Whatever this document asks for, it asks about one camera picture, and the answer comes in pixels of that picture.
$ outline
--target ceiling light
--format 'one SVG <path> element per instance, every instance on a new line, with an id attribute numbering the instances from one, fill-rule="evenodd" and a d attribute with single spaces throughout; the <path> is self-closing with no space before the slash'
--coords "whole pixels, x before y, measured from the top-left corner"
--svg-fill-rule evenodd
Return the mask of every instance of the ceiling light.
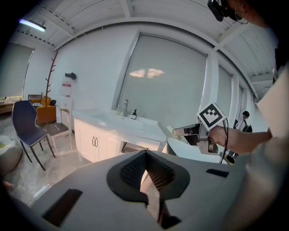
<path id="1" fill-rule="evenodd" d="M 30 21 L 30 20 L 27 21 L 27 20 L 21 19 L 21 20 L 19 20 L 19 23 L 25 24 L 25 25 L 30 26 L 30 27 L 33 27 L 33 28 L 35 28 L 37 30 L 40 30 L 42 32 L 45 32 L 45 30 L 46 30 L 46 27 L 44 27 L 44 26 L 42 26 L 42 25 L 40 25 L 40 24 L 38 24 L 36 22 Z"/>

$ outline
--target hand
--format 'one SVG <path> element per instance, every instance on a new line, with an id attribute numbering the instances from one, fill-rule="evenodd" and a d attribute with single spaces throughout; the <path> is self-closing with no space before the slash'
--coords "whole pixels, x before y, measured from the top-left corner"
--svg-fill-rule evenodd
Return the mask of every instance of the hand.
<path id="1" fill-rule="evenodd" d="M 221 146 L 225 146 L 226 133 L 223 127 L 215 126 L 209 133 L 209 138 L 215 143 Z"/>

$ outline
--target desk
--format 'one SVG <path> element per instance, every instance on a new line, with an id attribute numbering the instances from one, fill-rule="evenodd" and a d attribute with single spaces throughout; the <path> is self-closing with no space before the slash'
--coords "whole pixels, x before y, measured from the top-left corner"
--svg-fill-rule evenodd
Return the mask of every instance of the desk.
<path id="1" fill-rule="evenodd" d="M 221 159 L 220 156 L 202 154 L 197 146 L 191 146 L 173 138 L 168 138 L 168 150 L 169 152 L 173 151 L 169 154 L 176 154 L 178 157 L 195 161 L 219 163 Z"/>
<path id="2" fill-rule="evenodd" d="M 0 114 L 11 112 L 13 110 L 13 105 L 17 101 L 11 101 L 11 102 L 3 102 L 0 103 Z"/>

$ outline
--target person's arm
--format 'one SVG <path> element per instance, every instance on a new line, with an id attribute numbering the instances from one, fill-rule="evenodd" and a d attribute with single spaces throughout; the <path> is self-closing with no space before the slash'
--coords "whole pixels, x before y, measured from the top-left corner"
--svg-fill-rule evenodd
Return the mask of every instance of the person's arm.
<path id="1" fill-rule="evenodd" d="M 209 138 L 221 146 L 225 146 L 226 135 L 223 127 L 214 127 L 209 134 Z M 229 128 L 227 149 L 238 154 L 252 152 L 258 144 L 266 142 L 272 138 L 270 132 L 241 132 Z"/>

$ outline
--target wooden table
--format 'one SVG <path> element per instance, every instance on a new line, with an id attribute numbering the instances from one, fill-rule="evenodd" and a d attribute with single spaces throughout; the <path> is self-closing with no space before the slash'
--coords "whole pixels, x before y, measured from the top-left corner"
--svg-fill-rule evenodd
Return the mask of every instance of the wooden table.
<path id="1" fill-rule="evenodd" d="M 17 101 L 0 103 L 0 114 L 6 113 L 6 112 L 12 112 L 13 105 L 15 102 L 17 102 Z"/>

